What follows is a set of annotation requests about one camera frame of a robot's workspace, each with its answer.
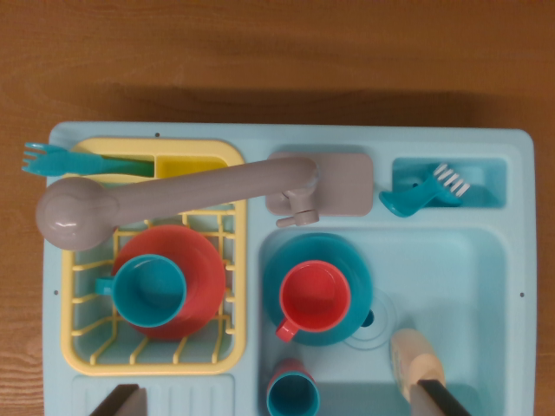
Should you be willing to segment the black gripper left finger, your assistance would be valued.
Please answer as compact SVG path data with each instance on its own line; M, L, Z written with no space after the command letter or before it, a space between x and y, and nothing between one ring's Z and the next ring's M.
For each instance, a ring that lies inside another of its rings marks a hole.
M147 416L147 390L137 384L120 384L90 416Z

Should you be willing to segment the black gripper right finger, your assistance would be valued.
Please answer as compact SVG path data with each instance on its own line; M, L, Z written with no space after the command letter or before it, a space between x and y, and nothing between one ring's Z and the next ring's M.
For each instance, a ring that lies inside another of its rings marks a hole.
M410 388L409 398L412 416L470 416L438 380L419 380Z

